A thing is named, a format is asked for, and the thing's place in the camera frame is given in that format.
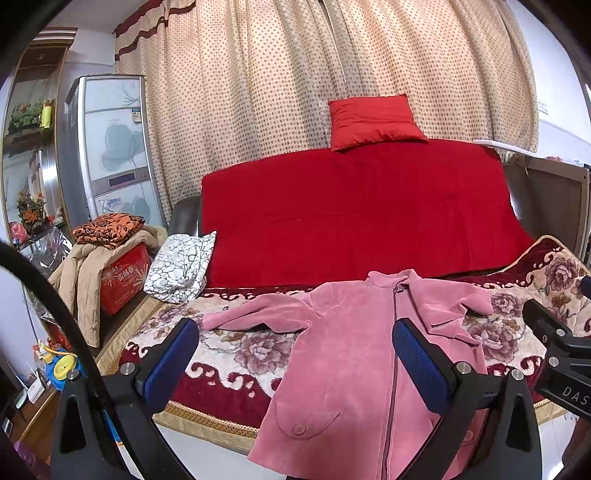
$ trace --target sofa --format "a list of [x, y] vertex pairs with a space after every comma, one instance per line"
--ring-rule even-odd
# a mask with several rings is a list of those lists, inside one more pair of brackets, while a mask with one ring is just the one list
[[[569, 178], [586, 171], [552, 164]], [[586, 227], [573, 205], [579, 183], [555, 174], [565, 193], [545, 199], [524, 171], [503, 166], [491, 148], [448, 140], [288, 153], [207, 175], [202, 195], [175, 205], [170, 233], [217, 231], [208, 287], [318, 285], [405, 268], [425, 277], [491, 271], [542, 233], [572, 248], [571, 231]]]

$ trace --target polka dot curtain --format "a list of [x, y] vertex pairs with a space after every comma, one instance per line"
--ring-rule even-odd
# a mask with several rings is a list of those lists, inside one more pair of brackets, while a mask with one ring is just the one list
[[146, 75], [168, 218], [209, 172], [328, 146], [336, 98], [406, 93], [428, 137], [536, 151], [531, 61], [504, 0], [324, 5], [149, 0], [117, 28], [117, 71]]
[[536, 151], [531, 60], [504, 0], [324, 0], [351, 95], [406, 93], [430, 138]]
[[116, 34], [116, 69], [146, 75], [165, 214], [207, 173], [327, 147], [327, 101], [346, 96], [317, 0], [149, 2]]

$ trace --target jacket pocket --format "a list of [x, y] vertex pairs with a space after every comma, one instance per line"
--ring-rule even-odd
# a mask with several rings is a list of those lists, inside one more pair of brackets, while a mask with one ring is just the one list
[[288, 437], [309, 439], [325, 431], [339, 411], [308, 411], [305, 408], [285, 402], [275, 402], [275, 412], [279, 428]]

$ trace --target refrigerator door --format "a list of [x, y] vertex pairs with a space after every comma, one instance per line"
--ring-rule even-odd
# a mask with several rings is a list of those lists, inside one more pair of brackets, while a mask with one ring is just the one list
[[130, 213], [141, 215], [150, 225], [164, 226], [151, 180], [113, 190], [91, 201], [95, 202], [99, 215], [115, 212]]
[[85, 112], [140, 106], [139, 78], [86, 81]]
[[131, 108], [86, 113], [85, 137], [91, 182], [148, 165], [142, 124]]

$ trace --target floral blanket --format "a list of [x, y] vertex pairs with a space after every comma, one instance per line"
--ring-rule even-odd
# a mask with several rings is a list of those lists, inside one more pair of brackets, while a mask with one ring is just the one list
[[[494, 313], [469, 313], [464, 321], [466, 330], [482, 342], [489, 373], [503, 374], [512, 366], [523, 370], [529, 384], [535, 380], [545, 348], [521, 316], [528, 299], [537, 299], [549, 308], [575, 335], [589, 335], [591, 301], [579, 289], [587, 273], [567, 248], [545, 236], [501, 272], [454, 278], [492, 290]], [[263, 293], [293, 295], [311, 289], [210, 289], [187, 304], [168, 304], [129, 339], [119, 365], [138, 362], [183, 316], [199, 322], [205, 313], [231, 308]], [[202, 331], [199, 347], [172, 397], [172, 403], [182, 406], [174, 414], [190, 412], [187, 418], [192, 422], [207, 421], [214, 429], [254, 437], [281, 381], [296, 337], [297, 333], [277, 334], [264, 326], [248, 332]], [[534, 402], [541, 400], [532, 393]]]

